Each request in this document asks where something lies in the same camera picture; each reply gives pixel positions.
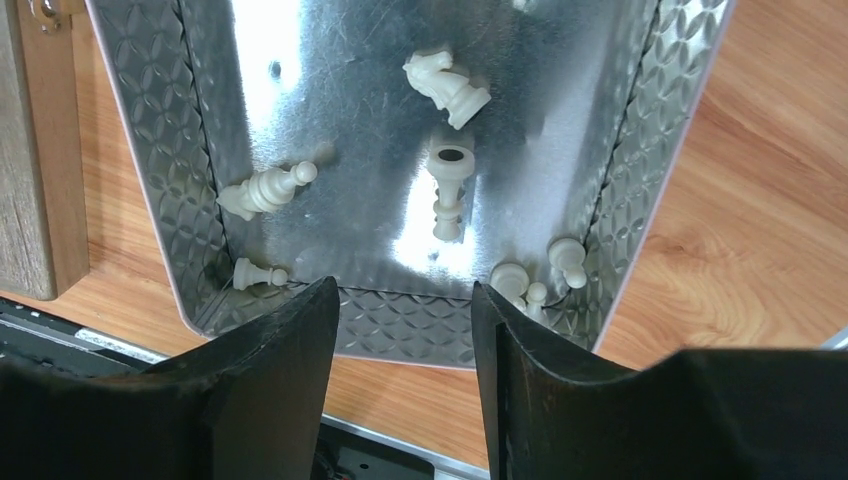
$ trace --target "wood grain surface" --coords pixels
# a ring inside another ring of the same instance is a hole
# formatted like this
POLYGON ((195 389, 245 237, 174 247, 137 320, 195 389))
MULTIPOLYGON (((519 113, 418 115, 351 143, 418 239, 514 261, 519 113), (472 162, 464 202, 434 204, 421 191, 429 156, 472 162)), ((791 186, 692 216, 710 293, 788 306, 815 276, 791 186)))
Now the wood grain surface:
MULTIPOLYGON (((601 353, 814 347, 848 324, 848 8, 740 0, 601 353)), ((87 19, 74 31, 92 274, 38 308, 169 354, 185 329, 87 19)), ((485 465, 473 373, 337 357, 325 410, 485 465)))
POLYGON ((56 298, 88 272, 71 32, 0 0, 0 288, 56 298))

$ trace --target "brass hinge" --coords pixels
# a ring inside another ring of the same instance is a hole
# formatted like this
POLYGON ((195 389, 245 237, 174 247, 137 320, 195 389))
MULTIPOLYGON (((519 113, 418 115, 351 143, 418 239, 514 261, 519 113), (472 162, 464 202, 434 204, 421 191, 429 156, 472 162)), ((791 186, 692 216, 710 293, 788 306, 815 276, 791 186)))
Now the brass hinge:
POLYGON ((62 22, 75 13, 85 11, 85 0, 27 0, 32 15, 41 24, 41 31, 54 33, 62 27, 62 22))

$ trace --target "shiny metal surface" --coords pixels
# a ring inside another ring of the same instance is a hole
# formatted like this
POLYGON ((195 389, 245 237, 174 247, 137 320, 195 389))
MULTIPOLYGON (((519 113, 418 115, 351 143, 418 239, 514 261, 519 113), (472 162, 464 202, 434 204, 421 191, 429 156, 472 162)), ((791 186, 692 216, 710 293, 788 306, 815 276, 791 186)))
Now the shiny metal surface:
MULTIPOLYGON (((341 0, 278 2, 270 7, 267 2, 239 0, 235 8, 215 0, 212 3, 220 3, 203 4, 210 7, 205 11, 199 11, 201 4, 195 1, 89 0, 168 272, 190 328, 216 336, 288 297, 285 290, 228 288, 230 250, 265 258, 268 264, 287 264, 295 276, 335 269, 340 278, 382 284, 389 292, 462 292, 470 286, 461 285, 463 276, 485 279, 491 265, 481 265, 497 251, 506 252, 503 260, 541 259, 535 261, 544 261, 544 268, 531 264, 531 272, 535 278, 549 275, 542 238, 574 232, 588 235, 589 285, 546 310, 559 333, 587 349, 597 347, 622 292, 734 4, 586 0, 563 6, 566 2, 553 0, 473 0, 467 5, 479 7, 473 10, 475 18, 485 20, 478 24, 469 18, 471 9, 436 0, 416 3, 420 6, 410 10, 414 14, 409 18, 398 15, 398 9, 411 5, 407 0, 363 2, 371 7, 364 13, 341 0), (279 10, 295 4, 299 16, 279 10), (441 18, 436 7, 443 5, 446 20, 435 22, 441 18), (264 15, 253 17, 243 7, 264 15), (341 11, 347 15, 340 13, 341 7, 348 8, 341 11), (611 15, 599 19, 602 13, 611 15), (582 20, 566 20, 575 16, 582 20), (239 23, 240 18, 248 23, 239 23), (581 22, 595 30, 587 31, 581 22), (468 31, 454 31, 457 25, 468 26, 468 31), (400 27, 421 30, 401 41, 391 36, 393 28, 400 27), (267 43, 239 43, 237 33, 249 30, 254 40, 267 43), (301 43, 286 50, 283 47, 294 42, 293 32, 301 43), (455 46, 467 47, 455 47, 458 62, 487 76, 494 100, 466 127, 470 137, 461 139, 473 140, 478 164, 486 164, 476 180, 466 184, 470 229, 456 244, 433 247, 427 242, 435 192, 423 167, 422 146, 433 132, 447 135, 451 130, 444 128, 444 112, 436 111, 429 99, 411 89, 401 95, 408 87, 401 66, 412 50, 448 32, 454 32, 450 35, 455 35, 455 46), (640 35, 646 36, 642 43, 640 35), (406 45, 413 40, 421 45, 406 45), (189 48, 189 43, 201 48, 189 48), (202 48, 207 43, 217 49, 202 48), (535 44, 550 49, 556 44, 562 52, 533 57, 535 44), (592 58, 586 57, 590 46, 597 51, 592 58), (297 81, 286 76, 297 63, 283 70, 282 59, 292 55, 300 61, 297 81), (280 62, 279 69, 274 62, 266 63, 271 57, 280 62), (221 61, 226 58, 238 61, 221 61), (535 76, 510 69, 516 59, 529 62, 535 76), (581 64, 581 59, 588 63, 581 64), (395 64, 397 72, 389 72, 389 65, 395 64), (260 66, 264 73, 253 75, 260 66), (368 78, 371 70, 396 75, 400 83, 386 79, 386 88, 371 88, 347 81, 368 78), (581 83, 591 79, 600 84, 581 83), (562 90, 566 84, 583 92, 582 97, 568 95, 562 90), (247 88, 240 93, 245 85, 257 87, 254 96, 246 95, 247 88), (216 89, 218 94, 211 96, 197 93, 216 89), (276 100, 263 104, 256 99, 266 94, 276 100), (279 131, 265 135, 254 128, 256 123, 249 123, 262 118, 262 108, 279 131), (388 116, 377 115, 383 110, 388 116), (540 111, 547 116, 532 115, 540 111), (279 122, 274 112, 287 121, 279 122), (588 128, 602 123, 613 125, 611 133, 588 128), (379 141, 380 135, 385 141, 379 141), (323 161, 319 181, 300 193, 291 208, 249 225, 227 215, 222 219, 214 203, 217 188, 229 183, 222 177, 243 177, 254 169, 314 155, 323 161), (539 179, 539 169, 549 174, 539 179), (511 179, 520 181, 509 183, 511 179), (369 193, 363 196, 364 204, 352 201, 360 191, 369 193), (425 221, 415 223, 421 215, 425 221), (385 225, 377 225, 376 219, 383 217, 385 225), (291 228, 282 228, 284 219, 292 220, 286 225, 291 228), (508 228, 497 230, 498 225, 508 228), (323 256, 314 259, 318 254, 310 253, 316 251, 311 243, 303 243, 309 240, 304 232, 316 233, 312 240, 335 263, 323 256), (359 242, 369 234, 374 243, 360 253, 359 242), (492 238, 502 243, 490 249, 492 238), (250 239, 259 242, 246 244, 250 239), (419 239, 424 247, 412 241, 419 239), (538 252, 522 250, 533 242, 541 245, 538 252), (396 244, 406 247, 398 250, 396 244), (378 247, 387 249, 379 259, 378 247), (439 255, 431 258, 433 248, 439 255), (419 250, 426 251, 426 259, 419 250), (473 255, 461 255, 472 250, 473 255)), ((292 286, 293 291, 299 288, 292 286)), ((557 297, 563 293, 558 290, 557 297)), ((341 288, 340 294, 340 354, 473 366, 467 300, 386 293, 373 287, 341 288)))
POLYGON ((182 5, 219 191, 320 162, 281 211, 224 213, 233 257, 303 283, 333 275, 348 288, 465 299, 518 261, 552 287, 551 303, 564 297, 546 249, 589 226, 655 0, 182 5), (402 69, 442 45, 493 97, 459 134, 402 69), (460 136, 476 156, 455 242, 431 233, 434 136, 460 136))

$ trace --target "diamond pattern texture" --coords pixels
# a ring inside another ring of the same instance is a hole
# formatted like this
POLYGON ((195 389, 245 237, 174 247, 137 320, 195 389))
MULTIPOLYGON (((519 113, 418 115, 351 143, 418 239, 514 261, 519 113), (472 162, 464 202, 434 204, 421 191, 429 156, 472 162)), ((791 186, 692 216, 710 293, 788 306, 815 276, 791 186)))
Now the diamond pattern texture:
MULTIPOLYGON (((302 287, 284 293, 225 288, 232 261, 214 201, 179 2, 92 3, 177 300, 194 328, 207 336, 220 335, 302 287)), ((622 126, 617 138, 599 132, 600 151, 607 151, 616 138, 612 159, 605 175, 599 175, 600 185, 585 188, 587 212, 594 209, 593 215, 584 215, 591 218, 586 226, 590 281, 547 309, 554 329, 584 348, 596 346, 621 293, 731 3, 629 2, 629 25, 634 27, 622 28, 610 46, 617 52, 616 76, 637 73, 632 91, 611 87, 620 99, 617 103, 626 102, 627 108, 608 112, 615 118, 612 124, 622 126), (640 39, 648 26, 643 44, 640 39)), ((354 289, 341 289, 340 294, 339 353, 473 366, 470 302, 354 289)))

